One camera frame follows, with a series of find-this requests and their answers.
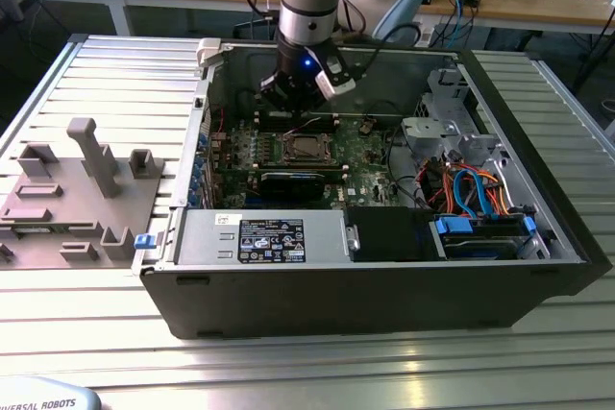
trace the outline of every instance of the blue clip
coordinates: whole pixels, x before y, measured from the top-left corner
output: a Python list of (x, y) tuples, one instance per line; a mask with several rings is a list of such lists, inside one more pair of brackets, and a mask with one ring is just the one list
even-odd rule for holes
[(523, 219), (523, 224), (526, 225), (526, 229), (530, 234), (534, 234), (536, 232), (536, 222), (531, 216), (526, 216)]
[(192, 191), (188, 191), (188, 203), (190, 206), (197, 206), (197, 204), (199, 204), (199, 198)]
[(442, 216), (435, 222), (438, 234), (471, 234), (470, 219), (464, 216)]
[(153, 250), (156, 248), (156, 235), (137, 234), (134, 243), (135, 250)]

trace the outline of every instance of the black plastic cover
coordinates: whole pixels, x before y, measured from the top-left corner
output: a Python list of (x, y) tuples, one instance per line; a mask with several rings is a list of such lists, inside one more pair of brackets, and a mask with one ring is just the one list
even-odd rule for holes
[(430, 229), (433, 212), (405, 206), (351, 206), (347, 223), (356, 226), (360, 250), (355, 262), (435, 261)]

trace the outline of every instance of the red cable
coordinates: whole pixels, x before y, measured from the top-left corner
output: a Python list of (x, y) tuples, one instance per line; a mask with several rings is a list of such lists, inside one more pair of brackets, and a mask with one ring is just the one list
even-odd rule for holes
[(220, 108), (220, 128), (216, 134), (222, 132), (222, 127), (224, 127), (224, 108)]

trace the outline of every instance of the blue drive latch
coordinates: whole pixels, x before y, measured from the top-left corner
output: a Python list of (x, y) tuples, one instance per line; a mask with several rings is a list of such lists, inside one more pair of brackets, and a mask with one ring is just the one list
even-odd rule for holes
[(154, 250), (162, 243), (163, 232), (158, 234), (137, 234), (135, 237), (135, 250)]
[(471, 234), (472, 224), (464, 216), (442, 216), (435, 222), (438, 234)]

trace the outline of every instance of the gray 3d printed part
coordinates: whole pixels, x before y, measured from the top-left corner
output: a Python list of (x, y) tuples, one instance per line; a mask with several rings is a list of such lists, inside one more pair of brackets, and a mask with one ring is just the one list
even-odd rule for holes
[[(109, 168), (111, 169), (111, 172), (115, 175), (117, 173), (117, 161), (115, 160), (115, 157), (113, 156), (113, 152), (111, 151), (111, 148), (109, 147), (108, 144), (101, 144), (100, 149), (103, 152), (103, 157), (107, 161), (107, 164)], [(92, 172), (90, 172), (89, 168), (87, 168), (87, 162), (85, 160), (82, 160), (81, 163), (84, 165), (84, 169), (86, 170), (87, 175), (91, 177)]]
[(68, 232), (75, 237), (102, 237), (103, 227), (100, 223), (95, 222), (86, 226), (69, 226)]
[(136, 180), (160, 178), (162, 173), (161, 164), (156, 163), (149, 149), (134, 149), (128, 163)]
[(46, 144), (28, 144), (17, 162), (23, 168), (23, 172), (28, 177), (47, 177), (49, 171), (45, 167), (47, 163), (56, 163), (58, 159), (54, 156), (51, 148)]
[(94, 130), (96, 130), (94, 119), (75, 117), (70, 121), (66, 133), (79, 144), (86, 158), (87, 169), (96, 180), (103, 197), (110, 199), (119, 193), (119, 186), (115, 183), (109, 164), (96, 141)]
[(124, 228), (119, 242), (113, 235), (111, 228), (106, 228), (100, 244), (107, 256), (114, 261), (132, 260), (135, 256), (135, 237), (129, 228)]
[(83, 261), (98, 259), (96, 249), (89, 242), (64, 242), (60, 254), (67, 261)]
[(0, 244), (0, 257), (6, 262), (11, 261), (12, 251), (4, 244)]
[[(0, 240), (13, 253), (4, 258), (11, 268), (128, 267), (135, 234), (147, 230), (164, 161), (148, 150), (116, 160), (96, 142), (91, 119), (77, 120), (71, 132), (98, 154), (97, 163), (86, 163), (92, 176), (79, 158), (57, 158), (48, 145), (28, 145), (21, 159), (30, 175), (19, 178), (0, 207)], [(110, 192), (109, 182), (91, 168), (101, 164), (103, 178), (111, 175), (116, 188), (113, 198), (101, 195), (101, 183)]]
[(51, 213), (47, 208), (7, 208), (2, 213), (5, 223), (36, 223), (51, 220)]
[(31, 197), (59, 197), (62, 195), (62, 188), (55, 183), (24, 184), (19, 187), (15, 194), (21, 199)]

